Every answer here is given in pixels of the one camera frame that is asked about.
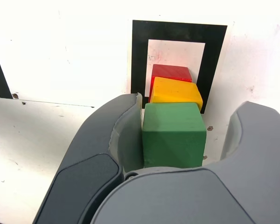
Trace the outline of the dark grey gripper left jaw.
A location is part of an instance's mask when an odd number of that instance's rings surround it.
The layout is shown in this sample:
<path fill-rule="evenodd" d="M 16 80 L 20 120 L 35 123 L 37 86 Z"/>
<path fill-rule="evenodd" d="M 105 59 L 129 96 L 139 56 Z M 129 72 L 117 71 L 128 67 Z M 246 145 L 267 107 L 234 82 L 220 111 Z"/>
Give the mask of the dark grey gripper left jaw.
<path fill-rule="evenodd" d="M 144 167 L 142 96 L 118 96 L 74 136 L 35 216 L 36 224 L 88 224 L 125 174 Z"/>

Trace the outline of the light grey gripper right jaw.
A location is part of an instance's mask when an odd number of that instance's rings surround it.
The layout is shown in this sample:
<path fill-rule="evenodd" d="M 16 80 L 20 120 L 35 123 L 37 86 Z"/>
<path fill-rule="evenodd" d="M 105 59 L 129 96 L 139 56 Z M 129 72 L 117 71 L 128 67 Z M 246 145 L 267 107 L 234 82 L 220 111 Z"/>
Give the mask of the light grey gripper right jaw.
<path fill-rule="evenodd" d="M 244 102 L 232 114 L 221 160 L 125 181 L 94 224 L 280 224 L 280 114 Z"/>

